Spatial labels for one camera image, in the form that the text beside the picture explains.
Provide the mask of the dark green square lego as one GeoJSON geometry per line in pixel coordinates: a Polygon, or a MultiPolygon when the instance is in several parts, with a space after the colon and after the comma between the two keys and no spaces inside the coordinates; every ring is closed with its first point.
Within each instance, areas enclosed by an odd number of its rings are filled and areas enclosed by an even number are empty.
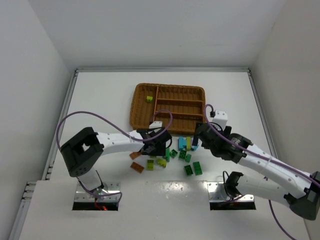
{"type": "Polygon", "coordinates": [[[188,177],[189,177],[189,176],[192,176],[192,175],[194,174],[191,165],[186,165],[186,166],[184,166],[184,167],[183,167],[183,170],[184,170],[186,176],[188,176],[188,177]]]}

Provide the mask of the dark green rounded lego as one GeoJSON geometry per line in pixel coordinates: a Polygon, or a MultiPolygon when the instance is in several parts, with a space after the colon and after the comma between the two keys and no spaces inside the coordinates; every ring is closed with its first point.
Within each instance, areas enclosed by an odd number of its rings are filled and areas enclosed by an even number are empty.
{"type": "Polygon", "coordinates": [[[171,156],[170,156],[170,152],[171,152],[171,151],[170,151],[170,148],[169,148],[169,147],[165,149],[165,155],[163,156],[163,159],[166,160],[167,162],[170,161],[170,157],[171,157],[171,156]]]}

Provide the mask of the light green small lego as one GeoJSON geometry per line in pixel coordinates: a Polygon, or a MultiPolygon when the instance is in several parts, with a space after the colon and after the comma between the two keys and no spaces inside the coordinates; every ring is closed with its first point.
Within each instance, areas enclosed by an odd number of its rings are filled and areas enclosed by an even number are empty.
{"type": "Polygon", "coordinates": [[[191,157],[192,157],[191,154],[187,154],[184,158],[185,162],[189,163],[191,161],[191,157]]]}

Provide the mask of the orange lego plate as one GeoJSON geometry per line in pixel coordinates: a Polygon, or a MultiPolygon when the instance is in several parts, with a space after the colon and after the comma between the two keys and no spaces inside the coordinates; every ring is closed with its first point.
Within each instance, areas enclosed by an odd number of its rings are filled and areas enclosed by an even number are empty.
{"type": "Polygon", "coordinates": [[[142,173],[144,171],[144,167],[136,162],[133,162],[130,167],[138,173],[142,173]]]}
{"type": "Polygon", "coordinates": [[[132,159],[132,160],[135,160],[136,158],[138,158],[139,156],[141,156],[141,153],[140,152],[132,152],[129,157],[132,159]]]}

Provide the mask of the brown wicker divided basket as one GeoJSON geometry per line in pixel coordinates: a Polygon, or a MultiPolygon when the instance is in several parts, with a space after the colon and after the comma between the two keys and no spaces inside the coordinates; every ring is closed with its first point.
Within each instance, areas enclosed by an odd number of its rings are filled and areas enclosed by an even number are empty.
{"type": "Polygon", "coordinates": [[[162,121],[172,135],[193,135],[196,124],[203,123],[205,90],[200,86],[139,83],[132,97],[129,124],[134,129],[147,129],[151,122],[162,121]],[[151,96],[151,103],[146,97],[151,96]]]}

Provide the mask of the dark green studded lego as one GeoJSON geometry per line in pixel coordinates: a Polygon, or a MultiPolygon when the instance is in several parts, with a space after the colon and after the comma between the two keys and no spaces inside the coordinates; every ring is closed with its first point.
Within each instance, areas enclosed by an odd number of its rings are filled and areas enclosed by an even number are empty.
{"type": "Polygon", "coordinates": [[[181,159],[181,160],[184,160],[186,158],[186,155],[187,155],[187,151],[182,149],[180,152],[179,152],[179,155],[178,155],[178,158],[181,159]]]}

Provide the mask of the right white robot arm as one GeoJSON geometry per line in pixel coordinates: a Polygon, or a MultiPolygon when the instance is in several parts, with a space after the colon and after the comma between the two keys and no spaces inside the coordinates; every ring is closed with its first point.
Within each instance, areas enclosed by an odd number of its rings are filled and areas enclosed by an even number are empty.
{"type": "Polygon", "coordinates": [[[197,123],[194,142],[216,158],[231,161],[263,175],[262,180],[233,171],[224,182],[230,197],[255,195],[288,207],[299,217],[314,221],[320,209],[320,173],[302,172],[267,154],[248,138],[213,123],[197,123]]]}

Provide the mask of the lime yellow lego brick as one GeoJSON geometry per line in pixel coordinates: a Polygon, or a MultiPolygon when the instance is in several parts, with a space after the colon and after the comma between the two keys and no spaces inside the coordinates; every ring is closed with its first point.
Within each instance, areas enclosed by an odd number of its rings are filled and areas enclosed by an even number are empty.
{"type": "Polygon", "coordinates": [[[167,166],[167,161],[164,160],[164,159],[162,159],[162,158],[158,158],[158,159],[156,160],[156,163],[157,163],[159,166],[161,166],[162,168],[166,168],[166,166],[167,166]]]}

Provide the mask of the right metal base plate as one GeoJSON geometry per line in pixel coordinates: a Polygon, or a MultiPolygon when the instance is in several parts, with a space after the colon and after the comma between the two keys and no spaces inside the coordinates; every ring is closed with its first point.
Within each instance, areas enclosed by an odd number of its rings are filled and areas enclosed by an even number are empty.
{"type": "Polygon", "coordinates": [[[255,197],[251,194],[241,195],[236,193],[232,195],[227,191],[223,181],[208,181],[207,191],[210,202],[222,203],[231,200],[236,202],[252,202],[255,200],[255,197]]]}

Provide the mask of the cyan lego cluster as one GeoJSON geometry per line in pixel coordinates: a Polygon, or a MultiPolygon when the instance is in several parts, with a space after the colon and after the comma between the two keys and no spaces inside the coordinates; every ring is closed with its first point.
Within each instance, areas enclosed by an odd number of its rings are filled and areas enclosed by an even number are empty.
{"type": "Polygon", "coordinates": [[[196,151],[199,147],[199,145],[193,145],[193,137],[187,136],[187,137],[183,137],[183,136],[179,136],[178,137],[178,150],[186,150],[186,151],[196,151]]]}

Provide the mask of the lime square lego brick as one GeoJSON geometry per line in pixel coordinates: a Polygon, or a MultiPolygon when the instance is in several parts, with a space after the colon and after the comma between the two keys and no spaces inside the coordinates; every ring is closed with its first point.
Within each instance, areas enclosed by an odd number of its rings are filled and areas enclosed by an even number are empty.
{"type": "Polygon", "coordinates": [[[147,103],[151,103],[153,101],[153,97],[152,96],[147,96],[146,97],[146,102],[147,103]]]}

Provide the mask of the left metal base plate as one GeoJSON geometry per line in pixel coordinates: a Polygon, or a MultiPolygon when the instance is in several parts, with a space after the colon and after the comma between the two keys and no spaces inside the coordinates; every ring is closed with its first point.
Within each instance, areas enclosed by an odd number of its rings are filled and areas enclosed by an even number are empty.
{"type": "Polygon", "coordinates": [[[86,192],[80,183],[77,184],[74,202],[106,202],[106,203],[116,203],[121,200],[121,183],[120,182],[104,182],[103,188],[95,189],[94,195],[86,192]]]}

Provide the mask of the green long lego brick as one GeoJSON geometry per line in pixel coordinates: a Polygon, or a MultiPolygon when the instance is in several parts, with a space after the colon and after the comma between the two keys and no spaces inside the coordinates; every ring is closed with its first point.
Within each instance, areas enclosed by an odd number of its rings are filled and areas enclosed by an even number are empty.
{"type": "Polygon", "coordinates": [[[200,176],[203,174],[201,164],[199,161],[193,162],[194,174],[200,176]]]}

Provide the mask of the green small square lego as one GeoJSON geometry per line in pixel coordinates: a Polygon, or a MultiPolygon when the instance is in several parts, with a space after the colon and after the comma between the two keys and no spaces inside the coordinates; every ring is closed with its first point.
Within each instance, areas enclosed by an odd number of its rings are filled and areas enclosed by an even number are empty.
{"type": "Polygon", "coordinates": [[[170,155],[171,158],[174,159],[178,155],[178,152],[176,150],[172,149],[170,151],[169,155],[170,155]]]}

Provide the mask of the metal base plate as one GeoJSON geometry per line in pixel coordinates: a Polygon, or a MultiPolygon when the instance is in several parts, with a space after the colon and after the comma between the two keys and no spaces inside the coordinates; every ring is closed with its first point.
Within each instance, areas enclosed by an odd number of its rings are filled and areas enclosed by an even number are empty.
{"type": "Polygon", "coordinates": [[[104,182],[103,188],[95,189],[94,195],[86,192],[80,183],[77,184],[74,202],[106,202],[106,203],[116,203],[121,200],[121,183],[120,182],[104,182]]]}
{"type": "Polygon", "coordinates": [[[232,195],[227,191],[223,181],[208,181],[207,191],[210,202],[222,203],[231,200],[236,202],[252,202],[255,200],[255,197],[251,194],[241,195],[236,193],[232,195]]]}

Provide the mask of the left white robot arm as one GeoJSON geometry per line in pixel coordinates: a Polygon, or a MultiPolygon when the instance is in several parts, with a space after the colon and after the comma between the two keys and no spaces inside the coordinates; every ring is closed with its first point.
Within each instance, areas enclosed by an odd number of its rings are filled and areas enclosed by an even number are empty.
{"type": "Polygon", "coordinates": [[[147,156],[162,156],[172,136],[164,127],[138,129],[124,133],[96,132],[86,127],[60,147],[70,177],[77,178],[80,186],[95,198],[109,197],[102,194],[104,185],[95,170],[97,160],[104,155],[135,152],[147,156]]]}

